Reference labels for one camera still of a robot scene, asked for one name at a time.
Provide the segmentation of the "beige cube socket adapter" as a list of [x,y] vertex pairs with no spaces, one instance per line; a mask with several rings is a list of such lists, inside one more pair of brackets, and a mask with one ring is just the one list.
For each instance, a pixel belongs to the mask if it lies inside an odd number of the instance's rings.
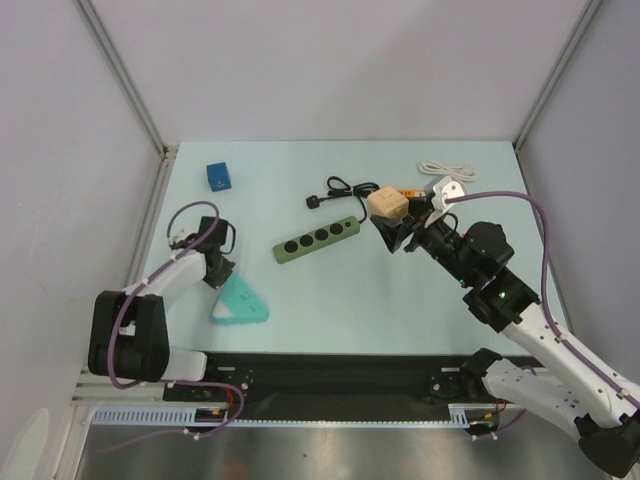
[[392,186],[382,187],[367,196],[369,217],[401,221],[409,213],[409,200]]

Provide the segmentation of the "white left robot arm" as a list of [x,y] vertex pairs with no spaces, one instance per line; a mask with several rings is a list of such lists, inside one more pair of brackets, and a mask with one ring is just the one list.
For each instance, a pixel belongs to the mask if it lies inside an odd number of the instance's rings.
[[120,291],[103,291],[94,303],[88,369],[122,389],[142,382],[186,381],[197,398],[214,397],[220,374],[207,355],[170,345],[167,312],[192,287],[218,291],[235,263],[223,249],[236,229],[218,217],[201,218],[195,233],[170,240],[171,255],[156,271]]

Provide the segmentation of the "teal triangular power strip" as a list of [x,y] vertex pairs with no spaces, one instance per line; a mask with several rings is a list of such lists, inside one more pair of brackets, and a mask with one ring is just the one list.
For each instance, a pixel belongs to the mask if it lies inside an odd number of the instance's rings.
[[225,326],[259,324],[269,319],[269,309],[250,285],[233,273],[220,290],[211,319]]

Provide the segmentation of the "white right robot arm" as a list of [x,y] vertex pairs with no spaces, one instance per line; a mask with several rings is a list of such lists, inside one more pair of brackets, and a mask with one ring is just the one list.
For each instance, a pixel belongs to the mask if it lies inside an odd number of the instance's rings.
[[547,316],[541,298],[507,263],[514,254],[502,227],[477,222],[459,234],[443,219],[371,219],[391,252],[425,250],[467,293],[472,315],[525,349],[551,374],[533,374],[488,349],[463,365],[461,388],[473,401],[515,403],[574,439],[600,470],[618,478],[639,461],[639,386],[607,365]]

